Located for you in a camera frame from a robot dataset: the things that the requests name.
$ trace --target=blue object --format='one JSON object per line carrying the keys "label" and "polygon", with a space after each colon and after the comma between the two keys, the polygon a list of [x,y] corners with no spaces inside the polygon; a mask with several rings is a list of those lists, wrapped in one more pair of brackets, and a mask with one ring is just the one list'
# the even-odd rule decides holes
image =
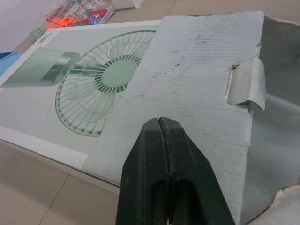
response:
{"label": "blue object", "polygon": [[0,53],[0,76],[16,62],[23,53],[6,52]]}
{"label": "blue object", "polygon": [[100,17],[98,15],[93,15],[90,17],[90,24],[91,25],[97,25],[101,22],[103,17]]}

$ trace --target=fan box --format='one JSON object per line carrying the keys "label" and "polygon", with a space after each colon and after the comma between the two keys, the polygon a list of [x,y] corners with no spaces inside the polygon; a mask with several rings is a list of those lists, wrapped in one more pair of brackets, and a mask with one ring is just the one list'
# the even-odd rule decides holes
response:
{"label": "fan box", "polygon": [[[55,78],[61,73],[55,73],[51,80],[47,79],[49,72],[57,65],[66,72],[68,60],[74,62],[77,55],[82,56],[98,44],[122,34],[155,31],[159,23],[160,20],[123,22],[48,30],[0,77],[0,104],[3,105],[0,146],[15,148],[68,173],[80,171],[74,175],[89,179],[83,175],[87,174],[83,164],[98,137],[79,135],[62,124],[55,110],[59,86]],[[19,72],[26,74],[21,77],[22,82],[19,82]],[[118,188],[95,182],[118,192]]]}

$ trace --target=floor grout line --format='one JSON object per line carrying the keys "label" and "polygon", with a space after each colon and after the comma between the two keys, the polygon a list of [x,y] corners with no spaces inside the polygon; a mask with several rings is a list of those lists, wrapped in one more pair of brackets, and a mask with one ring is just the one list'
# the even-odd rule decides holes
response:
{"label": "floor grout line", "polygon": [[46,214],[48,213],[49,209],[51,208],[51,206],[52,206],[53,202],[55,201],[55,199],[57,198],[58,194],[60,193],[60,191],[61,191],[61,190],[62,190],[62,188],[64,187],[65,183],[67,182],[67,180],[68,180],[69,176],[70,176],[70,174],[67,176],[67,178],[66,178],[65,182],[62,184],[62,186],[61,186],[60,190],[58,191],[57,195],[55,196],[55,198],[54,198],[54,199],[53,199],[53,201],[51,202],[51,204],[50,204],[49,208],[47,209],[46,213],[44,214],[43,218],[41,219],[41,221],[39,222],[39,224],[38,224],[38,225],[40,225],[40,224],[41,224],[41,222],[43,221],[43,219],[45,218],[45,216],[46,216]]}
{"label": "floor grout line", "polygon": [[167,13],[167,15],[169,15],[170,11],[172,10],[173,6],[175,5],[175,3],[177,2],[177,0],[173,3],[172,7],[170,8],[169,12]]}

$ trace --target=gray cardboard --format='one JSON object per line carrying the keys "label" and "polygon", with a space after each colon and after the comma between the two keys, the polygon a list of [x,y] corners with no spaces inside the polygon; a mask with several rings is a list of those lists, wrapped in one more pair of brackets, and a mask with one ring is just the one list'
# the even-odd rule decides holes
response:
{"label": "gray cardboard", "polygon": [[279,189],[296,183],[300,175],[299,55],[300,26],[266,17],[260,54],[266,108],[254,110],[241,224],[261,213]]}
{"label": "gray cardboard", "polygon": [[257,55],[263,21],[263,12],[165,17],[84,169],[120,184],[142,125],[169,117],[210,161],[238,224],[248,108],[225,94],[232,65]]}

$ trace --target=black clamp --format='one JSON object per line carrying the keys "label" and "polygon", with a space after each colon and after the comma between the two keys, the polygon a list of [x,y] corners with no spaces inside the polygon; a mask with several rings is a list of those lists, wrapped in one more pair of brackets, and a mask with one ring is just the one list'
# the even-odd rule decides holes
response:
{"label": "black clamp", "polygon": [[180,123],[142,127],[122,171],[116,225],[234,225],[213,169]]}

